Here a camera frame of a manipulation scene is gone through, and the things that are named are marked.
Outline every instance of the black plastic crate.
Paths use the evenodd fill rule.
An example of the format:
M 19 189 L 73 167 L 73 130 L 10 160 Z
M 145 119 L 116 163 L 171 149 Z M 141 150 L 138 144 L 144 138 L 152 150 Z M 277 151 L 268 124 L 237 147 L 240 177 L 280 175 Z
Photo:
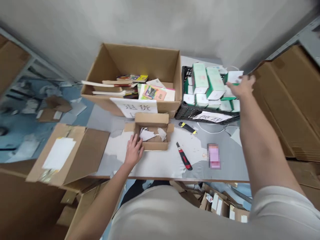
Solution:
M 182 67 L 182 80 L 183 80 L 183 82 L 182 82 L 182 96 L 184 94 L 184 82 L 187 80 L 188 77 L 191 77 L 191 71 L 192 71 L 191 67 L 186 67 L 186 66 Z M 240 119 L 240 113 L 225 112 L 225 111 L 213 110 L 213 109 L 209 109 L 209 108 L 190 106 L 184 101 L 182 101 L 182 103 L 177 111 L 177 114 L 175 116 L 175 119 L 189 120 L 189 121 L 195 121 L 195 122 L 214 123 L 214 122 L 204 120 L 204 119 L 193 119 L 193 117 L 199 115 L 200 113 L 202 113 L 202 111 L 212 112 L 212 113 L 221 113 L 224 115 L 233 116 L 232 118 L 229 118 L 225 121 L 222 121 L 222 122 L 219 122 L 216 124 L 226 125 L 226 124 L 235 122 Z

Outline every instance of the left hand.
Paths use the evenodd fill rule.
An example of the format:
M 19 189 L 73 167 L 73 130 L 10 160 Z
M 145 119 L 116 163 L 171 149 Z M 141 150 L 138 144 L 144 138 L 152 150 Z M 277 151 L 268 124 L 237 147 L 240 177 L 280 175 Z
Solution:
M 139 142 L 137 142 L 137 139 L 138 134 L 135 136 L 131 135 L 127 145 L 127 154 L 124 164 L 128 164 L 131 167 L 134 167 L 140 161 L 144 150 L 144 147 L 141 147 L 142 139 L 140 139 Z

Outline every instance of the human arm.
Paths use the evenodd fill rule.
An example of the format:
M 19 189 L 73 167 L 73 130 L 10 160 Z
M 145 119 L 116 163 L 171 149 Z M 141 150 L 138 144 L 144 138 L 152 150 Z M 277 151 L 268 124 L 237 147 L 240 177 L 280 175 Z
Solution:
M 137 138 L 137 134 L 131 136 L 127 144 L 124 164 L 99 193 L 77 227 L 69 235 L 68 240 L 100 239 L 116 208 L 123 185 L 133 167 L 142 157 L 144 150 L 141 147 L 142 139 L 137 142 Z
M 240 139 L 252 196 L 265 186 L 283 186 L 305 195 L 286 161 L 278 136 L 252 95 L 254 82 L 254 76 L 242 76 L 237 86 L 227 83 L 240 99 Z

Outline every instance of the white t-shirt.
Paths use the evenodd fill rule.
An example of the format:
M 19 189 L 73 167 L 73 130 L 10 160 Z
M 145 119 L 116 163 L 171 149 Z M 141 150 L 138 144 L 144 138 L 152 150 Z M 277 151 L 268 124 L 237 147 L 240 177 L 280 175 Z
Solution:
M 109 239 L 320 239 L 320 212 L 300 193 L 269 186 L 254 197 L 248 223 L 204 211 L 171 186 L 156 186 L 123 204 Z

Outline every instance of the person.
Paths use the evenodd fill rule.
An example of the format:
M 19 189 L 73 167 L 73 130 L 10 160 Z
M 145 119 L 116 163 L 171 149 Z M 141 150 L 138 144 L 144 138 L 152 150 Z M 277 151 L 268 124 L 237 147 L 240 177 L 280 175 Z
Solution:
M 240 99 L 240 138 L 253 203 L 248 223 L 194 207 L 172 186 L 154 186 L 124 203 L 115 214 L 109 239 L 320 239 L 320 212 L 291 172 L 279 139 L 252 95 L 254 76 L 230 85 Z M 124 164 L 106 184 L 68 240 L 99 239 L 126 179 L 143 154 L 131 136 Z

